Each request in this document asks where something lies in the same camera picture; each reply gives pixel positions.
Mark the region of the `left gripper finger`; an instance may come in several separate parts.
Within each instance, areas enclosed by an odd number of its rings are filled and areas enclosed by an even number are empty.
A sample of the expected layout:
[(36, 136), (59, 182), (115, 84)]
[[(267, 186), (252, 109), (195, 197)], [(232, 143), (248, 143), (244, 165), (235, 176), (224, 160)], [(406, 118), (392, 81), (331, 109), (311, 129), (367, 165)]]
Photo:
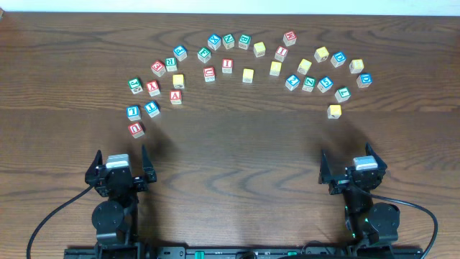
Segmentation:
[(155, 177), (155, 170), (145, 145), (142, 146), (142, 168), (147, 177)]
[(102, 153), (100, 150), (96, 152), (96, 156), (93, 159), (93, 162), (90, 164), (88, 168), (88, 175), (89, 176), (97, 176), (98, 175), (98, 167), (103, 164)]

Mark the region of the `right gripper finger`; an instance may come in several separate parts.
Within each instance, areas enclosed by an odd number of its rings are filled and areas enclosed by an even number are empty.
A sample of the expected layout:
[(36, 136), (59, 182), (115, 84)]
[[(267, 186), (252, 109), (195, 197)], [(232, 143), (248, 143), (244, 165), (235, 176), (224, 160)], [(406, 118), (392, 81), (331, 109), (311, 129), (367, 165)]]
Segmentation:
[(321, 151), (320, 176), (331, 176), (325, 150)]
[(380, 156), (378, 156), (378, 154), (376, 154), (376, 152), (374, 151), (374, 149), (372, 148), (372, 146), (368, 142), (365, 145), (365, 151), (366, 151), (367, 155), (370, 155), (375, 159), (375, 161), (377, 163), (377, 167), (379, 169), (386, 169), (387, 168), (387, 164), (381, 159)]

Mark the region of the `yellow O block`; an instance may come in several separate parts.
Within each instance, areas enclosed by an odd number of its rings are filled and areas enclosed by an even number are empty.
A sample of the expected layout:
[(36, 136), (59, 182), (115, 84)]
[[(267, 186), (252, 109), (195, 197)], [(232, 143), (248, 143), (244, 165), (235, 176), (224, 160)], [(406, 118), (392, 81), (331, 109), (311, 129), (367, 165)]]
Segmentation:
[(306, 75), (312, 66), (312, 62), (306, 59), (302, 59), (298, 65), (297, 72), (302, 75)]

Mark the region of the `yellow C block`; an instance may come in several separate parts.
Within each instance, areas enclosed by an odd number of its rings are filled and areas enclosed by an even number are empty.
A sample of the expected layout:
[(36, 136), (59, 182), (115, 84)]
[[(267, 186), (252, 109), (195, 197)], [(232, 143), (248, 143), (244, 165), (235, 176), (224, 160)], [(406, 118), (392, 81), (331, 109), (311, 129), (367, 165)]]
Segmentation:
[(282, 68), (282, 63), (278, 61), (272, 61), (270, 66), (270, 75), (279, 76)]

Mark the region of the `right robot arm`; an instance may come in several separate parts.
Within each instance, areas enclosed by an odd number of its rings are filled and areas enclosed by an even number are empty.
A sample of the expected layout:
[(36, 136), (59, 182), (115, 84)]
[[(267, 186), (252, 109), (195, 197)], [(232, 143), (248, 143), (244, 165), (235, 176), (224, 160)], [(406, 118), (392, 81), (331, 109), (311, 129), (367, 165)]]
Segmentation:
[(354, 158), (353, 165), (336, 175), (329, 167), (326, 152), (322, 151), (318, 182), (328, 185), (330, 195), (344, 197), (346, 227), (353, 237), (346, 252), (369, 257), (398, 239), (400, 210), (392, 204), (373, 202), (370, 191), (381, 184), (387, 164), (370, 144), (365, 145), (365, 151), (365, 156)]

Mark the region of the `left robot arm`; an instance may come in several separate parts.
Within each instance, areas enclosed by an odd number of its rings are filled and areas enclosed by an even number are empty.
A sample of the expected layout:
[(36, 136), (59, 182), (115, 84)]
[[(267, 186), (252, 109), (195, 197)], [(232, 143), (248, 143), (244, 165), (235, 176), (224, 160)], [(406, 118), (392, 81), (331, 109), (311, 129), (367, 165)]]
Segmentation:
[(151, 258), (151, 249), (139, 241), (138, 193), (149, 190), (157, 175), (142, 146), (142, 176), (133, 176), (127, 154), (111, 155), (104, 163), (100, 151), (85, 174), (85, 182), (107, 200), (93, 210), (91, 221), (96, 229), (96, 259)]

